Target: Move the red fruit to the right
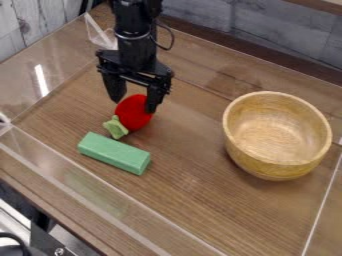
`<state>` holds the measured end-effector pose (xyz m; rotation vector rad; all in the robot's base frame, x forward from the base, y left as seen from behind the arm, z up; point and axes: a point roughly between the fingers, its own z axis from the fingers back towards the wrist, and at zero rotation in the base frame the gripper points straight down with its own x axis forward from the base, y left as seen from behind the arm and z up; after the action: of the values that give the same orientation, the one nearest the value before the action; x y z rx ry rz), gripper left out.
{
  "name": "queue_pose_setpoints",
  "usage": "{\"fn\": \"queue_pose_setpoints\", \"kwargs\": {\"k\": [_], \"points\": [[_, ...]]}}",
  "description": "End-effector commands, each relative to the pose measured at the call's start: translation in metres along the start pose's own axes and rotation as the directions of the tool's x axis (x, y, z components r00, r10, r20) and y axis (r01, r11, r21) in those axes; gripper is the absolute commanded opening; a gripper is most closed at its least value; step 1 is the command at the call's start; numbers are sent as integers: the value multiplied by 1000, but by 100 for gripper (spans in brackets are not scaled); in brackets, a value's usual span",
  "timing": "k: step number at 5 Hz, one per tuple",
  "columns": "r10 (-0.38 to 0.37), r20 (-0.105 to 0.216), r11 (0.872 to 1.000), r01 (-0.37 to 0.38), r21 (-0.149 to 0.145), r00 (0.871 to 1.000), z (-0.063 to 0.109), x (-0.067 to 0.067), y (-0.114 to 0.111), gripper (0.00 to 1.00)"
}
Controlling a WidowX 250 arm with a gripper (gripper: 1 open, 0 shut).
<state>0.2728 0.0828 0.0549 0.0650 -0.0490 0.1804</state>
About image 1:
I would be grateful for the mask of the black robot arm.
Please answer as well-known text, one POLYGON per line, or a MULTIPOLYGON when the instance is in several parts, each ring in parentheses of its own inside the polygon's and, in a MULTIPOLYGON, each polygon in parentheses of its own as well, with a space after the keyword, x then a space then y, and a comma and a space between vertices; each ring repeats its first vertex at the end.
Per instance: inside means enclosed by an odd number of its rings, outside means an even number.
POLYGON ((147 88, 144 112, 152 114, 171 91, 174 72, 157 60, 156 48, 168 51, 175 36, 157 21, 163 0, 109 0, 115 15, 116 50, 99 50, 97 72, 101 74, 108 96, 119 103, 131 82, 147 88))

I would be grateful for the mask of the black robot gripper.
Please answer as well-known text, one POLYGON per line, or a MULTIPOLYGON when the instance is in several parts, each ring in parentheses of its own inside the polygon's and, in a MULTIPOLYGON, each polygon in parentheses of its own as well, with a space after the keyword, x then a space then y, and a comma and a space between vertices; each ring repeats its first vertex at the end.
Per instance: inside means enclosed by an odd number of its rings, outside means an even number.
POLYGON ((147 88, 145 112, 152 114, 163 102, 164 96, 171 92, 171 69, 155 61, 141 69, 124 66, 119 61, 119 55, 113 50, 99 50, 97 71, 101 74, 108 96, 119 103, 127 93, 125 82, 131 82, 147 88))

